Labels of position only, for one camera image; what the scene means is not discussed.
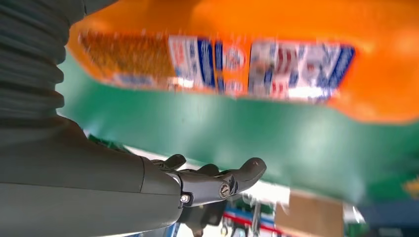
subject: screw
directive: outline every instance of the screw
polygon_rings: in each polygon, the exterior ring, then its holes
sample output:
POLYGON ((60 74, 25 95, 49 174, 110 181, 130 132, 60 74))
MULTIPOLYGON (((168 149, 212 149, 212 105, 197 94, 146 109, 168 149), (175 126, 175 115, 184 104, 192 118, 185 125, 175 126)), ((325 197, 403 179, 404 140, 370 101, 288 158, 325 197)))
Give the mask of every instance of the screw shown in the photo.
POLYGON ((191 199, 191 197, 187 194, 183 194, 182 196, 180 196, 180 201, 182 203, 187 203, 187 202, 189 202, 190 199, 191 199))
POLYGON ((220 188, 220 197, 225 199, 230 194, 230 186, 227 183, 223 183, 220 188))

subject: robotic finger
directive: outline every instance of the robotic finger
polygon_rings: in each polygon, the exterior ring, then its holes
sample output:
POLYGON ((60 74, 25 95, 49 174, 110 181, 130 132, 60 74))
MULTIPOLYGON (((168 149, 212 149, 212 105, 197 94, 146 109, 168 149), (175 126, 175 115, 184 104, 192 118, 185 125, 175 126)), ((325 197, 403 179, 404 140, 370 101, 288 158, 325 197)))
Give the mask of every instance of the robotic finger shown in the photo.
MULTIPOLYGON (((184 159, 177 158, 179 163, 184 159)), ((159 167, 161 171, 173 177, 180 184, 179 208, 226 200, 230 196, 249 189, 262 177, 266 170, 266 164, 260 158, 251 158, 240 169, 226 170, 214 176, 193 170, 175 171, 163 167, 163 165, 159 167)))

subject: green surface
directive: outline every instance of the green surface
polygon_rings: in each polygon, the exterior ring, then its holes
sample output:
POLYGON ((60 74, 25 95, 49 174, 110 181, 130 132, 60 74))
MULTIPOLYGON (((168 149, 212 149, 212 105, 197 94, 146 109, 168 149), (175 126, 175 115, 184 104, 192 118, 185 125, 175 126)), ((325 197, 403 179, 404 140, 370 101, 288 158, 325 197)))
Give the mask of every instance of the green surface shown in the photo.
POLYGON ((96 83, 68 55, 60 112, 95 136, 237 168, 265 160, 264 179, 352 203, 407 198, 419 123, 360 124, 324 106, 122 90, 96 83))
POLYGON ((370 231, 367 224, 349 224, 346 226, 345 236, 347 237, 362 237, 370 231))

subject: robotic arm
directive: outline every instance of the robotic arm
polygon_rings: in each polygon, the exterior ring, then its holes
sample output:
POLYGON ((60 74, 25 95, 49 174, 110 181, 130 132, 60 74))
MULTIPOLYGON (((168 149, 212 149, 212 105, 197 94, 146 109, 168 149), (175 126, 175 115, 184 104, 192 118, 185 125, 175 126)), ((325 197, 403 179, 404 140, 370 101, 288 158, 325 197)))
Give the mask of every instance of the robotic arm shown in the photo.
POLYGON ((69 28, 114 0, 0 1, 0 236, 86 237, 147 231, 183 207, 252 186, 261 159, 215 176, 175 171, 101 147, 56 114, 69 28))

